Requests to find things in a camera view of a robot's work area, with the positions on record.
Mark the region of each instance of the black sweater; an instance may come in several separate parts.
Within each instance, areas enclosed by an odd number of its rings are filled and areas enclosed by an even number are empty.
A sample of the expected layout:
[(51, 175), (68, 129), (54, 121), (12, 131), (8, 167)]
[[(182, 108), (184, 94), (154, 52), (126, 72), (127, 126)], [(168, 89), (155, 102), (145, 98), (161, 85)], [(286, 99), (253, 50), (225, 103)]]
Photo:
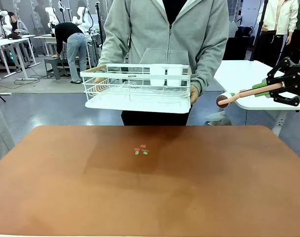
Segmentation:
[(168, 16), (170, 25), (172, 25), (176, 20), (176, 17), (180, 13), (186, 2), (187, 0), (163, 0), (165, 12)]
[(56, 37), (56, 50), (58, 54), (61, 54), (63, 49), (63, 42), (67, 43), (67, 39), (75, 33), (83, 33), (75, 24), (71, 22), (60, 23), (55, 26)]

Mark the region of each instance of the gray stool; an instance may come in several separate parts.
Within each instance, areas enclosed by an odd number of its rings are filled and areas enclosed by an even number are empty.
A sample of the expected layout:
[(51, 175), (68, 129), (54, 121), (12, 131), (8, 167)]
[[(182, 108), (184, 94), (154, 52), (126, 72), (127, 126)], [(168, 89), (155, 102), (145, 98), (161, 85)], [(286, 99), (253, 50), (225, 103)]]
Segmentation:
[[(54, 59), (45, 59), (44, 60), (44, 65), (45, 65), (45, 70), (46, 70), (46, 75), (48, 77), (55, 77), (56, 80), (60, 80), (61, 76), (66, 75), (65, 68), (59, 68), (57, 66), (58, 63), (61, 63), (63, 66), (63, 63), (60, 58), (54, 58)], [(51, 64), (52, 69), (48, 70), (46, 65)]]

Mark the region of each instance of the trash bag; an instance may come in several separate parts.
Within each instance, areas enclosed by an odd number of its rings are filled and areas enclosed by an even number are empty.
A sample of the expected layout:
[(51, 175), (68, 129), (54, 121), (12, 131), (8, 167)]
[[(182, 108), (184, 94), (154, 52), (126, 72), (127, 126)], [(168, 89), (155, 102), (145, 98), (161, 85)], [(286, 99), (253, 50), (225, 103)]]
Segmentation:
[(231, 126), (232, 122), (225, 114), (225, 111), (221, 111), (207, 116), (205, 126)]

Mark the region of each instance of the wire rack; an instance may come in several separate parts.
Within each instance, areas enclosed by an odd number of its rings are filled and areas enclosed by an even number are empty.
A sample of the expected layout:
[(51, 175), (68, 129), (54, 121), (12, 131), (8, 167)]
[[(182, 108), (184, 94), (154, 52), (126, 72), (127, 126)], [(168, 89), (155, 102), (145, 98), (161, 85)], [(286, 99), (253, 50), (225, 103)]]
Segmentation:
[(87, 96), (85, 106), (92, 109), (187, 113), (190, 109), (190, 67), (181, 65), (179, 75), (168, 75), (173, 66), (107, 64), (81, 72)]

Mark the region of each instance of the person's left hand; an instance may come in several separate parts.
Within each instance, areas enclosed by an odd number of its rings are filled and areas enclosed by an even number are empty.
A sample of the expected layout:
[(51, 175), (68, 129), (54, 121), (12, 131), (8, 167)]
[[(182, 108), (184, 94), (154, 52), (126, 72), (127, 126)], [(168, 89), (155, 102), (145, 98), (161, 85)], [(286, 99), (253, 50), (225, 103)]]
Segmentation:
[(288, 36), (286, 40), (286, 45), (289, 45), (291, 41), (292, 41), (292, 37)]
[(196, 103), (198, 97), (199, 97), (199, 91), (198, 91), (197, 87), (195, 87), (194, 85), (191, 85), (190, 86), (190, 103), (191, 104)]

